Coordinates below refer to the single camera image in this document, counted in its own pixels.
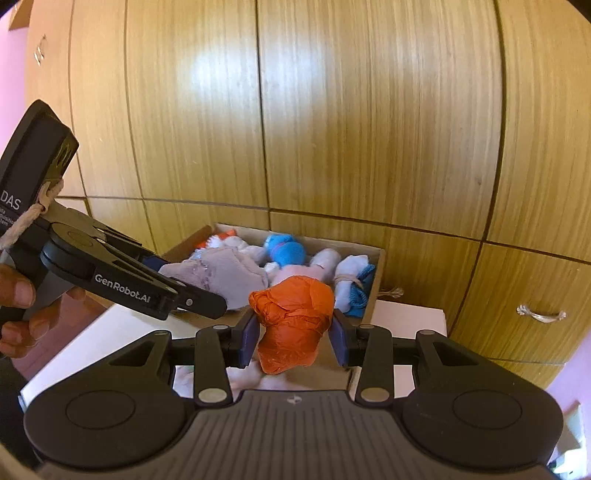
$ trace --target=blue cloth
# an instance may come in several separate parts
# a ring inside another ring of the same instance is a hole
[[[365,267],[357,278],[363,285],[363,289],[355,283],[351,285],[350,302],[351,309],[347,312],[347,316],[362,318],[365,314],[365,307],[368,305],[369,293],[374,283],[375,265],[369,264]]]
[[[281,268],[286,265],[303,265],[306,261],[306,250],[291,235],[269,235],[265,240],[265,248],[271,261],[279,263]]]

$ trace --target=cardboard box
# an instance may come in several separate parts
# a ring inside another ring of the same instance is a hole
[[[263,245],[269,234],[277,233],[269,230],[258,230],[241,226],[224,225],[221,223],[213,226],[206,225],[176,247],[166,252],[163,255],[163,258],[169,262],[181,262],[193,253],[196,244],[207,240],[207,238],[214,233],[226,232],[231,229],[235,229],[236,234],[247,243],[259,246]],[[374,312],[376,298],[378,296],[382,273],[384,272],[384,250],[350,242],[317,239],[297,235],[295,237],[302,243],[302,245],[304,245],[306,252],[309,255],[314,255],[323,248],[333,248],[339,252],[343,258],[348,255],[367,255],[370,263],[376,265],[374,283],[372,285],[365,315],[363,319],[351,317],[356,323],[370,323]],[[227,312],[223,317],[217,320],[208,319],[189,312],[175,313],[174,316],[189,322],[198,328],[205,328],[218,324],[234,326],[248,308],[249,307],[247,306],[238,311]],[[287,385],[285,388],[282,388],[282,390],[346,390],[349,383],[349,370],[342,368],[337,363],[327,333],[324,334],[320,341],[319,353],[314,365],[311,367],[295,367],[282,375],[284,377],[285,385]]]
[[[259,245],[265,242],[266,238],[271,233],[289,233],[289,232],[271,232],[269,230],[258,230],[256,228],[247,228],[243,226],[232,226],[217,223],[213,226],[206,225],[193,235],[185,239],[183,242],[173,247],[163,255],[163,258],[169,262],[182,262],[187,259],[195,250],[195,245],[207,240],[214,233],[227,232],[228,230],[234,229],[236,234],[241,237],[245,242],[250,245]],[[371,317],[374,313],[375,301],[378,297],[379,284],[382,279],[385,264],[385,252],[381,248],[369,247],[367,245],[353,244],[350,242],[340,242],[337,240],[327,240],[320,238],[311,238],[307,236],[297,236],[295,238],[304,245],[306,253],[308,255],[314,255],[323,248],[333,248],[341,254],[341,256],[347,257],[348,255],[367,255],[369,262],[376,265],[374,283],[372,285],[371,293],[369,295],[369,301],[367,308],[365,309],[365,315],[363,319],[351,317],[355,323],[371,323]],[[238,320],[242,317],[243,313],[248,307],[243,309],[227,312],[223,317],[218,320],[211,320],[194,313],[179,313],[176,316],[183,320],[192,323],[193,325],[204,328],[206,326],[217,325],[223,323],[225,325],[236,325]]]

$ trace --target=orange plastic bag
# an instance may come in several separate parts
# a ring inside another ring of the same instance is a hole
[[[328,285],[297,275],[251,293],[248,300],[267,329],[258,345],[261,368],[266,374],[314,363],[335,306],[335,295]]]

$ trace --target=round pad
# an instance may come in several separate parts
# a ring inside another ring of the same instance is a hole
[[[70,231],[68,232],[68,237],[73,240],[75,243],[79,245],[83,245],[85,247],[92,247],[92,238],[82,232]]]
[[[521,405],[506,393],[476,390],[457,397],[453,412],[461,421],[478,429],[504,429],[519,420]]]
[[[402,420],[412,438],[464,468],[510,471],[547,461],[562,429],[554,399],[495,365],[482,375],[470,370],[441,369],[407,397]]]
[[[183,400],[165,384],[147,388],[121,375],[84,391],[85,382],[75,380],[46,390],[25,412],[30,442],[52,462],[80,469],[132,465],[169,446],[185,424]]]
[[[135,402],[121,392],[100,390],[76,397],[66,407],[66,414],[74,425],[83,429],[108,429],[128,420],[135,410]]]

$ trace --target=rolled sock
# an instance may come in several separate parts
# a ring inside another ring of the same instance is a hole
[[[315,278],[316,280],[323,281],[323,277],[325,277],[324,268],[320,265],[311,265],[306,267],[305,265],[287,265],[283,267],[277,275],[270,280],[271,286],[277,285],[282,281],[288,279],[289,277],[293,277],[295,275],[302,275],[303,277],[310,277]]]
[[[369,265],[367,255],[349,255],[336,267],[335,271],[335,309],[339,309],[343,313],[347,313],[351,309],[350,292],[352,281],[340,280],[340,275],[351,275],[352,278],[357,276]]]
[[[322,278],[319,278],[318,280],[327,283],[332,278],[334,278],[336,266],[339,264],[341,258],[342,257],[340,256],[340,253],[338,253],[336,250],[333,250],[332,248],[325,248],[324,250],[320,250],[312,257],[312,260],[310,260],[310,266],[321,266],[324,270],[324,274]]]
[[[267,250],[258,245],[248,245],[240,249],[239,252],[251,257],[257,265],[262,264],[267,257]]]
[[[233,247],[236,248],[238,250],[243,250],[246,247],[248,247],[249,245],[239,236],[229,236],[228,238],[225,238],[223,241],[223,244],[226,247]]]

